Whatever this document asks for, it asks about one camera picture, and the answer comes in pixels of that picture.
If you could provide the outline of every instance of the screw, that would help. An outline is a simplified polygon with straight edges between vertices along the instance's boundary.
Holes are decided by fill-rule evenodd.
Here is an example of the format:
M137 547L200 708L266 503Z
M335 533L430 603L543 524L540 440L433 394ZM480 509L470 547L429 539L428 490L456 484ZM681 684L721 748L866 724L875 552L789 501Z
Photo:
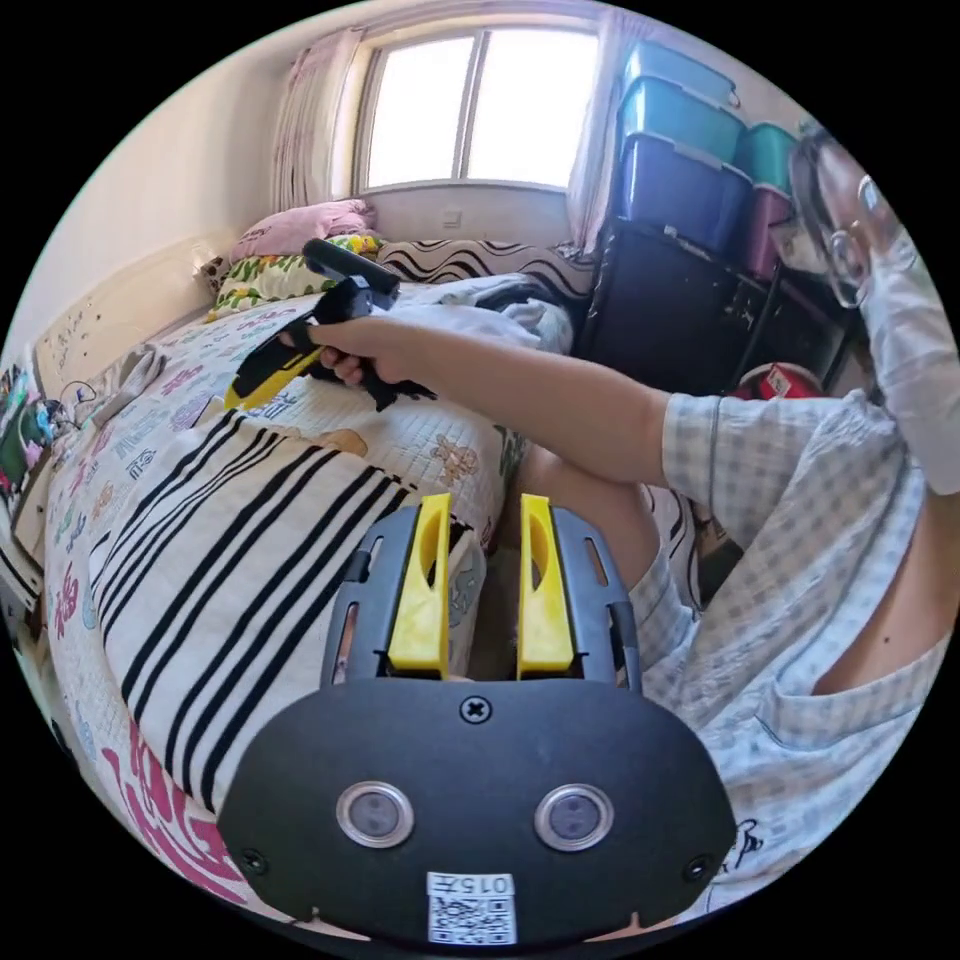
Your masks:
M460 704L460 716L467 723L486 723L492 713L490 701L483 697L468 697Z
M694 857L683 868L683 879L687 883L696 883L707 872L711 863L713 863L713 857L711 857L709 853L703 853L699 857Z
M244 850L240 854L240 867L244 873L251 873L255 877L262 877L267 872L267 861L263 854L256 850Z

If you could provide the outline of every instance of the hair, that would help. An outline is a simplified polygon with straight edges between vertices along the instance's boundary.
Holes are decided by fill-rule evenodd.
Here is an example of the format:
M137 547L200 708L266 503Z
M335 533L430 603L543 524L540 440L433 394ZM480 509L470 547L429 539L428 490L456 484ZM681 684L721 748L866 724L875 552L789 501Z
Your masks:
M797 219L826 263L830 262L830 251L824 234L830 232L832 223L820 190L819 167L824 148L836 146L836 139L820 127L798 141L789 161Z

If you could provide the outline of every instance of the knee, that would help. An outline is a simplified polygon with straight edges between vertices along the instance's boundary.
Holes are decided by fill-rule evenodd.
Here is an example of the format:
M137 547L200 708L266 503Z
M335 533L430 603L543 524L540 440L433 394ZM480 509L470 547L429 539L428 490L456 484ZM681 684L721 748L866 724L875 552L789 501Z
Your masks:
M501 541L520 542L520 496L548 497L595 527L606 541L626 586L632 587L653 563L660 534L637 484L612 483L571 466L541 447L531 447L514 480Z

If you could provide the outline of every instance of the window frame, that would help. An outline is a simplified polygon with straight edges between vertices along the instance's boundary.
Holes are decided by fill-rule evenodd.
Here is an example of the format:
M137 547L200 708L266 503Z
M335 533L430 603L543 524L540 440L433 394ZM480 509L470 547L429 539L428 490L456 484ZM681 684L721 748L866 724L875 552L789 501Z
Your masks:
M384 43L375 47L371 53L370 63L364 77L360 95L360 110L357 117L356 136L354 140L352 193L354 196L367 196L378 193L394 193L400 190L418 190L424 187L448 187L454 184L470 186L512 187L524 190L540 190L545 193L565 193L566 187L554 184L536 183L527 180L478 180L467 176L470 166L470 150L473 141L474 122L477 113L480 82L483 77L483 68L486 63L487 51L490 47L490 37L493 33L508 30L548 31L550 33L579 33L597 37L595 23L575 24L546 24L546 23L491 23L474 27L450 28L431 32L423 36ZM371 187L367 185L370 174L370 149L373 140L373 124L377 113L377 103L380 96L380 86L383 82L383 72L387 58L396 50L408 47L419 47L438 40L460 40L473 38L473 48L467 63L467 73L464 80L463 95L460 101L460 114L457 120L457 133L453 151L453 169L451 176L435 180L415 180L403 183L384 184Z

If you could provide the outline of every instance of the black stripe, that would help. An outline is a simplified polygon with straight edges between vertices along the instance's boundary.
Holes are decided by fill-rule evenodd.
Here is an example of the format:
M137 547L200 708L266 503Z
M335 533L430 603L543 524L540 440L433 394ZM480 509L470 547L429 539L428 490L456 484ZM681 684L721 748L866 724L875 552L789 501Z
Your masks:
M190 578L180 588L180 592L177 594L176 599L167 608L164 615L160 618L160 621L151 631L146 642L137 652L137 656L134 659L133 664L131 664L130 670L127 672L127 676L124 678L124 686L121 688L121 694L123 694L124 700L127 700L127 698L132 695L133 688L140 676L140 671L143 669L147 659L160 645L164 634L169 631L170 626L176 619L178 613L183 610L187 604L189 604L191 595L200 586L203 578L216 563L223 559L228 552L230 553L229 559L223 565L223 568L220 570L219 574L211 579L211 582L207 585L207 588L195 601L190 612L184 617L183 622L180 625L180 629L177 631L173 640L167 649L164 650L162 656L157 660L153 670L150 671L150 676L143 685L143 689L140 691L140 696L136 698L136 704L132 705L130 701L127 700L127 706L132 707L131 712L133 714L134 723L139 725L140 719L143 716L143 711L147 707L147 704L150 700L150 694L153 692L153 688L156 686L157 680L166 669L167 664L170 663L177 651L183 646L184 641L190 634L190 630L197 622L197 618L203 612L204 607L206 607L207 603L209 603L210 598L217 593L218 590L220 590L227 580L229 580L230 574L232 573L233 567L236 565L237 560L240 557L245 556L251 549L254 548L256 542L267 530L270 529L271 526L273 526L277 518L287 509L287 507L290 506L291 503L294 502L294 500L297 499L297 497L303 491L303 488L314 478L314 476L316 476L316 474L324 467L324 465L336 457L339 452L339 450L328 450L324 452L319 447L308 447L300 454L299 457L297 457L296 460L277 471L277 473L275 473L273 477L271 477L270 480L264 484L263 489L256 495L256 497L254 497L236 515L227 529L224 530L220 535L220 538L217 540L217 542L213 544L213 546L207 551L207 555L200 561L199 564L197 564L197 567L190 575ZM309 469L305 470L303 474L297 478L296 482L284 494L279 503L275 504L266 514L266 516L262 517L260 522L247 534L244 540L238 544L237 540L247 523L257 515L262 507L276 497L278 491L287 482L287 480L311 458L313 458L315 462L312 463Z
M348 534L363 522L367 511L371 509L373 504L384 492L383 489L379 488L388 487L389 484L390 481L384 477L381 483L378 484L378 491L368 497L360 507L354 510L350 519L337 531L333 541L324 549L323 554L315 564L316 568L323 569L323 566L330 562L330 560L336 555L337 551L343 546L343 542L346 540ZM377 516L376 520L373 522L376 523L378 520L383 519L383 517L393 513L400 506L400 504L403 503L407 496L408 493L406 490L398 490L396 494L394 494L390 503L387 504L384 510L381 511L379 516ZM230 718L223 732L217 739L213 750L210 752L210 755L207 758L206 764L204 764L203 774L200 779L201 797L203 799L204 806L206 806L208 810L213 810L213 780L217 770L220 767L220 764L223 762L223 758L227 754L227 751L232 746L233 741L236 739L237 734L243 728L244 724L250 719L250 715L256 709L264 694L270 689L270 686L273 684L274 680L276 680L286 662L290 659L294 650L296 650L301 640L303 640L307 631L315 624L317 619L326 609L327 605L336 595L337 590L340 589L340 584L343 582L344 575L346 574L347 568L352 559L352 556L347 557L347 559L344 560L344 562L340 565L340 568L337 570L336 574L327 580L319 595L316 597L313 603L310 604L310 607L306 610L303 616L300 617L293 630L287 634L287 637L281 644L280 649L273 655L270 663L267 664L263 673L257 678L253 689L244 698L243 703L240 705L237 712ZM247 666L249 666L249 663L253 661L253 658L256 656L257 652L259 651L253 648L247 651L247 653L244 655L245 663L242 665L237 665L237 667L241 669L237 670L237 668L234 668L234 672L238 676L247 668Z
M36 599L40 596L39 592L36 591L36 590L34 590L33 587L31 587L30 584L28 584L28 583L26 582L26 580L24 580L23 577L20 576L20 574L19 574L19 572L17 571L16 567L14 567L14 565L10 562L10 560L8 559L6 553L4 553L3 550L0 550L0 557L3 557L3 563L4 563L4 565L5 565L6 568L14 575L14 577L15 577L16 580L17 580L17 583L19 583L20 586L23 587L24 591L25 591L29 596L33 597L33 599L36 600Z
M137 504L136 510L134 510L133 514L127 518L127 522L124 524L123 529L117 534L117 540L114 543L113 547L110 549L110 553L107 554L107 559L104 561L103 566L100 568L100 573L98 573L96 577L94 577L92 583L90 584L90 587L92 590L97 589L100 582L100 577L103 575L104 570L106 570L110 561L113 559L116 551L121 546L123 546L123 544L125 544L133 535L134 526L137 523L137 520L148 510L151 504L153 504L153 502L160 496L160 493L167 486L167 484L172 483L173 480L176 479L179 472L194 458L196 458L199 454L203 453L203 451L207 448L207 446L210 445L212 441L216 439L217 433L221 429L226 427L227 423L231 419L233 412L234 411L231 410L230 413L226 417L224 417L223 420L219 421L216 424L216 426L214 426L213 430L210 431L209 435L204 439L203 443L200 444L200 446L197 447L195 450L192 450L190 453L183 456L180 459L180 461L176 464L176 466L173 468L173 470L166 477L164 477L163 480L161 480L149 493L147 493L143 497L143 499L140 501L139 504ZM213 444L210 447L209 453L197 464L197 469L202 467L210 458L210 456L212 456L213 453L215 453L223 445L223 443L229 440L230 437L232 437L237 432L239 426L240 426L240 421L238 419L234 423L233 429L230 431L230 433L228 433L226 436L221 438L218 443Z
M170 727L170 733L167 737L167 746L164 751L164 761L163 765L167 773L173 776L173 755L176 752L177 738L180 735L180 727L183 725L183 722L186 718L186 715L193 704L196 702L197 697L202 693L207 684L211 679L216 675L217 671L223 665L223 662L226 660L227 656L232 652L236 645L243 638L244 631L247 628L247 625L250 622L250 619L262 609L264 604L273 596L273 594L280 589L280 586L283 584L283 581L290 576L290 574L296 570L300 562L307 555L310 548L313 547L320 535L323 533L324 529L329 525L331 517L336 516L336 512L349 502L350 498L359 490L362 490L363 487L369 482L371 477L377 473L375 467L366 467L362 473L360 473L353 481L351 481L350 486L347 487L337 497L336 501L331 505L327 512L314 524L310 532L303 538L299 546L289 557L283 562L283 564L274 571L274 574L270 579L260 588L260 592L250 601L247 605L247 608L243 613L237 618L237 622L234 624L233 629L230 631L226 640L224 640L220 649L217 651L216 655L207 665L206 669L193 684L193 686L187 691L186 696L183 699L183 702L180 704L177 709L177 713L173 718L173 724ZM308 586L310 578L314 575L314 569L311 569L307 574L300 578L300 580L295 585L294 589L287 592L287 596L295 595L296 591L304 586ZM276 628L277 622L283 617L282 612L278 612L274 617L271 617L270 620L264 624L263 630L273 631ZM236 681L239 679L239 676L232 678L232 675L227 677L225 683L232 680L232 684L236 685ZM211 707L210 704L204 708L203 713L197 720L197 723L194 725L194 730L191 736L187 741L187 746L184 751L184 763L183 763L183 775L184 783L189 784L190 781L190 761L193 759L193 753L196 748L197 742L206 732L207 727L210 725L210 721L216 716L217 711L223 704L223 701L229 696L230 690L228 689L226 693L223 693L223 697L220 697L218 694L217 702L214 706Z
M123 585L130 579L134 571L140 568L140 572L137 575L136 580L131 585L130 589L127 590L123 599L120 600L116 605L116 607L111 611L109 616L109 621L107 620L107 617L106 617L108 601L104 599L103 601L101 601L99 605L98 612L100 614L100 622L103 624L104 644L106 644L107 638L109 636L109 632L112 629L114 623L116 623L117 618L120 616L121 612L123 611L123 608L127 605L130 598L136 593L138 587L143 582L144 577L146 577L146 575L150 572L150 570L153 569L153 566L163 555L163 552L176 539L177 534L187 525L187 522L197 513L198 510L200 510L200 508L207 502L207 500L214 493L216 493L220 488L225 487L235 477L238 477L241 474L246 473L248 470L251 470L254 467L259 466L261 463L263 463L266 459L268 459L273 454L273 452L281 445L282 442L283 442L282 438L277 437L276 434L270 435L268 439L268 446L264 447L263 450L258 451L256 456L251 458L248 463L237 464L237 469L235 469L233 473L229 475L226 475L226 474L223 475L220 483L218 483L217 486L208 490L203 496L199 497L194 503L190 504L189 503L190 497L188 497L182 503L177 505L173 513L171 513L168 517L164 519L164 521L161 521L161 523L157 525L157 527L159 528L157 529L158 535L166 532L167 530L169 530L169 533L162 542L158 543L158 541L156 540L153 540L153 539L149 540L147 542L147 546L144 549L143 553L136 559L134 563L130 563L129 558L124 563L122 567L123 576L117 583L116 589L112 592L109 603L112 604L113 601L116 601L117 596L120 593L120 590L123 588ZM171 528L172 522L176 520L178 517L180 517L181 515L182 515L182 519L180 520L180 522L176 526L172 526ZM150 536L149 533L144 534L144 538L149 536ZM152 555L150 555L151 547L156 547ZM106 595L106 592L110 590L110 587L113 586L114 582L115 582L114 580L111 580L109 583L106 584L106 586L104 587L104 597Z
M222 466L212 478L205 480L197 489L190 491L182 500L174 503L173 508L156 523L154 523L150 529L140 535L140 538L137 542L127 551L125 557L120 558L117 556L117 545L110 551L110 555L107 557L103 568L100 571L101 576L106 573L108 567L115 566L119 567L119 571L113 575L111 578L107 578L103 581L103 589L99 590L100 584L98 583L95 590L99 591L100 599L97 602L97 608L100 611L101 616L105 616L108 612L109 606L116 600L116 596L120 589L123 587L124 583L130 578L133 572L139 568L139 566L148 558L150 553L150 548L155 546L157 543L158 537L167 529L170 525L179 517L185 509L185 505L189 506L194 502L194 498L198 495L201 498L201 502L210 496L211 493L216 492L220 489L225 483L229 482L236 473L230 473L230 471L236 471L237 467L240 468L239 472L242 473L245 470L249 469L255 463L260 461L254 461L253 458L259 455L261 452L256 448L263 439L266 429L261 430L254 439L247 445L242 453L235 456L232 460L228 461L224 466ZM271 439L273 434L268 436L267 445L263 449L269 451L272 449L270 446ZM151 565L155 562L156 557L154 556L151 560Z
M240 423L240 418L235 418L230 425L231 429L225 432L223 436L217 438L216 435L219 429L221 427L225 427L226 425L225 422L218 423L198 447L191 450L189 453L184 454L184 456L180 458L180 460L174 465L174 468L162 480L160 480L154 486L154 488L150 490L149 493L147 493L147 495L137 505L137 509L134 511L133 515L127 519L123 530L120 531L116 544L114 544L113 549L110 551L111 556L107 558L108 562L113 559L113 555L121 547L125 546L130 541L130 539L138 530L142 529L142 526L144 523L146 523L147 518L154 512L160 503L183 489L183 487L185 487L198 473L200 473L201 470L203 470L207 463L210 462L210 459L213 457L213 455L229 440L236 436L240 429ZM186 467L190 464L193 464L193 469L189 472L184 472L183 476L180 476L181 472L185 471Z
M299 597L306 590L314 590L317 587L317 581L322 576L324 569L330 563L330 560L333 556L336 555L336 552L343 545L343 541L347 536L358 526L362 521L365 515L370 511L373 504L383 496L383 494L390 488L390 481L386 477L381 477L377 482L377 485L373 488L372 492L367 494L367 496L361 501L360 505L356 507L353 512L346 517L344 520L340 521L340 526L337 530L337 533L334 535L333 539L323 548L319 556L313 561L310 567L305 573L303 573L297 582L287 590L283 602L279 603L276 609L273 612L273 615L269 620L260 628L257 632L257 635L251 641L250 646L244 651L240 659L235 663L230 670L229 674L220 684L217 692L211 697L210 701L207 703L207 706L204 708L203 713L198 718L197 723L194 725L193 730L191 731L190 736L187 739L186 746L184 748L183 755L183 783L184 790L190 792L190 764L193 761L193 755L196 751L197 744L200 742L201 737L203 736L206 729L209 727L213 718L217 713L223 708L223 705L226 703L230 694L234 691L237 684L240 681L240 678L246 673L250 668L250 665L254 660L263 652L264 647L273 637L274 633L277 630L280 622L283 620L286 615L289 605L297 597ZM337 514L340 513L344 507L350 502L351 498L363 488L363 483L360 482L360 478L355 480L347 490L344 490L337 499L330 505L327 509L325 516L322 520L322 525L320 529L324 529L329 526L333 520L336 518ZM339 587L340 580L343 579L343 575L340 574L340 579L334 577L336 586ZM303 635L306 630L309 628L310 623L306 622L303 617L300 618L297 625L294 627L292 636L294 637L293 645L296 646L297 643L303 639ZM287 643L290 642L290 636L287 637ZM244 705L249 705L249 709L252 711L255 703L251 703L251 695L248 694L244 700ZM229 742L225 739L227 733L223 732L220 735L219 740L217 741L217 747L222 748L222 753L226 754L226 751L230 748L230 743L232 743L234 737L236 736L236 730L239 730L243 726L243 723L246 721L247 716L244 716L235 726L235 728L230 726L230 723L236 720L236 717L231 718L231 721L228 722L226 730L233 729L234 733L229 737ZM207 758L207 765L209 765L210 758Z

